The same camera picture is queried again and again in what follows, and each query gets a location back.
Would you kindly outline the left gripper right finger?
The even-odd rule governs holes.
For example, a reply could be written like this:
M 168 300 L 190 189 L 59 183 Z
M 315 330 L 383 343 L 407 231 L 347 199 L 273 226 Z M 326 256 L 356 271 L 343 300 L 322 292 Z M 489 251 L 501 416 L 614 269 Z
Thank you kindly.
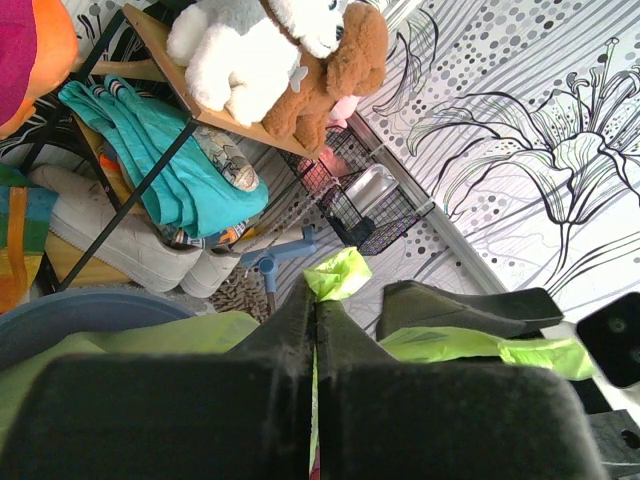
M 394 359 L 335 301 L 316 307 L 325 479 L 604 479 L 574 388 L 496 361 Z

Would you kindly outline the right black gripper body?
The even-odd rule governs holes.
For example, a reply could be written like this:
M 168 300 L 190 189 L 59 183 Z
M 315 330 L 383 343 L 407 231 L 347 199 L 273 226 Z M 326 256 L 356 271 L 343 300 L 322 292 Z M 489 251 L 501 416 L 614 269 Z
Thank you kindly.
M 551 296 L 539 287 L 466 295 L 403 280 L 384 287 L 376 338 L 412 327 L 455 327 L 516 338 L 555 326 L 563 318 Z

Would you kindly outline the green plastic trash bag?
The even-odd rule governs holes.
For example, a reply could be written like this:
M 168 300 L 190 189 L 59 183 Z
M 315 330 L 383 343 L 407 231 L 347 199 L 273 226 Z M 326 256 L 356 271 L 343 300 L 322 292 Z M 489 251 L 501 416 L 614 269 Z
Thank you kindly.
M 309 475 L 321 475 L 318 408 L 318 347 L 314 298 L 311 320 L 313 348 L 312 433 Z M 121 332 L 81 332 L 67 336 L 55 346 L 1 371 L 1 453 L 19 410 L 36 378 L 53 360 L 70 355 L 124 355 L 152 353 L 194 355 L 222 354 L 236 346 L 259 325 L 243 312 L 193 316 L 162 325 Z M 385 339 L 374 340 L 394 359 L 412 363 L 496 361 L 505 365 L 535 367 L 554 372 L 570 385 L 556 368 L 561 347 L 557 340 L 506 339 L 476 330 L 455 327 L 402 328 Z

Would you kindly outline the blue trash bin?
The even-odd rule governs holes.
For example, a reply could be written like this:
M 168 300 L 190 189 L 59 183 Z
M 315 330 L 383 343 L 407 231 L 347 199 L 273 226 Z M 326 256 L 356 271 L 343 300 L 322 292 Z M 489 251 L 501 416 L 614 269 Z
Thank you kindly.
M 54 293 L 1 315 L 1 369 L 44 352 L 71 334 L 121 332 L 194 315 L 174 301 L 136 290 L 85 288 Z

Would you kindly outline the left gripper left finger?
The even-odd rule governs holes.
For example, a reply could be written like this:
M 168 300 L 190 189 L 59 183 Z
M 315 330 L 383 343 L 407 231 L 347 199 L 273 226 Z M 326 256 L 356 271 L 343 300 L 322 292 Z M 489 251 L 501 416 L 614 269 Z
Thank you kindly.
M 70 355 L 36 378 L 1 453 L 5 479 L 305 479 L 314 296 L 222 354 Z

